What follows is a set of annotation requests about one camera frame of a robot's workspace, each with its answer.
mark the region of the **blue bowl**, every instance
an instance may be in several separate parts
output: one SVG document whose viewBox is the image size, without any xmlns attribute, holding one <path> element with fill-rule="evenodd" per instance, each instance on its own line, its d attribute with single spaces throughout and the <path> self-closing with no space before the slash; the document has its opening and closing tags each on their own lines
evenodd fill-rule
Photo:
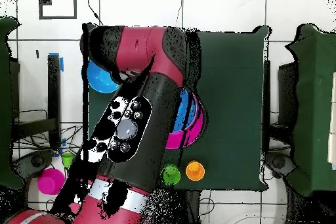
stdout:
<svg viewBox="0 0 336 224">
<path fill-rule="evenodd" d="M 119 88 L 119 85 L 112 81 L 111 75 L 91 60 L 87 68 L 87 79 L 91 88 L 99 93 L 112 93 Z"/>
<path fill-rule="evenodd" d="M 189 102 L 189 95 L 185 89 L 181 89 L 180 98 L 181 103 L 177 111 L 173 133 L 181 131 L 183 129 L 183 123 L 186 117 Z M 194 121 L 195 115 L 196 115 L 196 103 L 193 97 L 186 128 L 190 127 L 191 123 Z"/>
</svg>

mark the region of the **pink cup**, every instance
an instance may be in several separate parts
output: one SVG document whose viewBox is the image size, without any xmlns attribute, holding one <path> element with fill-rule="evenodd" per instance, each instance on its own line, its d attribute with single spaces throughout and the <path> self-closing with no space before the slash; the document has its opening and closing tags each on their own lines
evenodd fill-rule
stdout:
<svg viewBox="0 0 336 224">
<path fill-rule="evenodd" d="M 49 168 L 37 180 L 37 188 L 44 194 L 57 195 L 66 179 L 60 170 Z"/>
</svg>

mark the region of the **green cup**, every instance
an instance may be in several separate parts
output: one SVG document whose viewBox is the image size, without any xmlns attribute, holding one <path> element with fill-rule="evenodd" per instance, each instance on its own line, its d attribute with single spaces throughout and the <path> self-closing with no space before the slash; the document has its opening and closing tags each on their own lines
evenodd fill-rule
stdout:
<svg viewBox="0 0 336 224">
<path fill-rule="evenodd" d="M 71 152 L 66 152 L 62 155 L 62 161 L 65 168 L 69 169 L 72 164 L 72 160 L 74 159 L 74 155 Z"/>
<path fill-rule="evenodd" d="M 181 178 L 179 169 L 174 164 L 167 164 L 162 171 L 162 179 L 165 185 L 176 185 Z"/>
</svg>

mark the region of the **red robot arm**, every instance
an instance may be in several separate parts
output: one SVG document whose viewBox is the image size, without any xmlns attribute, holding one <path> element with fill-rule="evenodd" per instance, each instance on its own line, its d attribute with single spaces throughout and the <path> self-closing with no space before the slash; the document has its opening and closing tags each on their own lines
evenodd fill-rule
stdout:
<svg viewBox="0 0 336 224">
<path fill-rule="evenodd" d="M 184 34 L 170 27 L 99 26 L 90 30 L 88 43 L 89 58 L 111 72 L 114 80 L 120 81 L 119 72 L 130 70 L 143 72 L 149 69 L 149 74 L 140 75 L 139 81 L 119 88 L 89 139 L 89 161 L 83 160 L 81 149 L 51 212 L 24 211 L 7 224 L 28 221 L 27 224 L 138 224 L 146 197 L 155 188 L 186 73 Z M 116 154 L 112 148 L 114 132 L 124 118 L 123 112 L 131 111 L 135 101 L 142 102 L 146 123 L 143 127 L 138 124 L 138 138 L 131 140 L 128 155 L 120 154 L 121 151 Z M 116 104 L 122 106 L 122 118 L 113 120 L 111 110 Z M 114 172 L 107 177 L 97 175 L 105 154 L 115 165 Z M 83 187 L 85 179 L 92 184 L 90 188 Z M 116 190 L 120 183 L 127 183 L 126 186 L 119 185 L 124 199 L 117 211 L 112 212 L 113 216 L 106 217 L 102 206 L 108 200 L 111 187 Z M 74 207 L 76 196 L 84 201 Z"/>
</svg>

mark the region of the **magenta bowl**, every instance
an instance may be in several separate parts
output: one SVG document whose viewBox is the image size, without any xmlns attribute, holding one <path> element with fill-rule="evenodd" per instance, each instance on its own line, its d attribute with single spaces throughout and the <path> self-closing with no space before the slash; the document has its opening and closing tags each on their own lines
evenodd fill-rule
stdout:
<svg viewBox="0 0 336 224">
<path fill-rule="evenodd" d="M 186 138 L 183 143 L 183 148 L 192 145 L 200 137 L 200 133 L 203 129 L 203 124 L 204 124 L 204 111 L 200 104 L 200 101 L 197 99 L 195 94 L 192 93 L 192 95 L 194 96 L 194 100 L 196 102 L 195 118 L 193 122 L 190 124 L 190 126 L 186 128 L 185 130 L 180 130 L 180 131 L 169 134 L 167 144 L 165 146 L 167 150 L 174 150 L 180 147 L 180 144 L 183 139 L 183 134 L 185 131 L 186 131 Z"/>
</svg>

